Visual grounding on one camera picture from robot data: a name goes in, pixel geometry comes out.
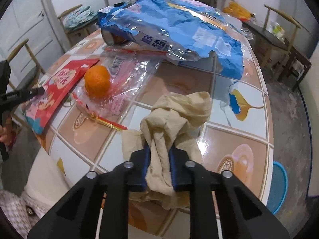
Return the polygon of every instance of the door frame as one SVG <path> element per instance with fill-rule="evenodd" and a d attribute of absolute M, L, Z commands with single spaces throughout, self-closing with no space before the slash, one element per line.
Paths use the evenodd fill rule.
<path fill-rule="evenodd" d="M 67 52 L 71 48 L 71 44 L 61 26 L 59 23 L 59 20 L 57 19 L 57 15 L 55 13 L 55 10 L 53 8 L 53 4 L 51 0 L 41 0 L 45 14 L 47 16 L 47 19 L 49 21 L 49 24 L 52 28 L 52 31 L 58 40 L 62 50 Z"/>

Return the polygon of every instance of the human hand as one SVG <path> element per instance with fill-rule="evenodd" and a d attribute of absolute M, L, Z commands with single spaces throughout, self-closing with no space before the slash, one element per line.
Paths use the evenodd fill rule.
<path fill-rule="evenodd" d="M 10 145 L 12 139 L 12 118 L 9 116 L 5 121 L 5 126 L 0 126 L 0 142 Z"/>

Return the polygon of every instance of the black device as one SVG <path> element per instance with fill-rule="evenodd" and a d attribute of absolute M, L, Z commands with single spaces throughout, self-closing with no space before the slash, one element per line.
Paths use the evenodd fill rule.
<path fill-rule="evenodd" d="M 104 192 L 107 193 L 99 238 L 128 238 L 129 191 L 147 188 L 150 149 L 133 152 L 130 161 L 98 175 L 88 172 L 31 229 L 28 239 L 94 239 Z M 218 238 L 212 191 L 223 239 L 288 239 L 289 234 L 264 204 L 230 171 L 207 171 L 185 151 L 169 151 L 175 191 L 189 191 L 190 238 Z"/>
<path fill-rule="evenodd" d="M 17 91 L 7 92 L 11 69 L 7 60 L 0 62 L 0 125 L 4 126 L 10 112 L 19 104 L 32 99 L 36 95 L 43 95 L 44 88 L 21 89 Z M 0 142 L 0 153 L 2 161 L 9 158 L 6 146 Z"/>

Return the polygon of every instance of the blue packaging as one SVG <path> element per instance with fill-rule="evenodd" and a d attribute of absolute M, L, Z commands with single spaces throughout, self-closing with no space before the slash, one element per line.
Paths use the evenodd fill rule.
<path fill-rule="evenodd" d="M 224 17 L 193 0 L 138 0 L 99 17 L 101 28 L 150 49 L 166 51 L 170 60 L 197 61 L 215 51 L 221 74 L 240 79 L 241 43 L 226 32 Z"/>

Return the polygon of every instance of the silver screw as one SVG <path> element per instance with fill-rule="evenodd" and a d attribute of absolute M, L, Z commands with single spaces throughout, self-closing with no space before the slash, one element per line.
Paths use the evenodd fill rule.
<path fill-rule="evenodd" d="M 128 169 L 129 169 L 129 168 L 132 168 L 133 166 L 134 166 L 134 163 L 132 163 L 132 162 L 125 162 L 125 163 L 124 163 L 124 167 L 125 167 L 125 168 L 128 168 Z"/>
<path fill-rule="evenodd" d="M 187 166 L 187 167 L 189 167 L 189 168 L 192 168 L 192 167 L 195 167 L 195 162 L 194 161 L 187 161 L 186 163 L 185 163 L 185 165 Z"/>
<path fill-rule="evenodd" d="M 223 171 L 222 173 L 221 173 L 225 178 L 230 178 L 230 177 L 232 177 L 232 172 L 231 171 Z"/>
<path fill-rule="evenodd" d="M 87 173 L 87 178 L 89 179 L 94 179 L 98 174 L 94 171 L 88 172 Z"/>

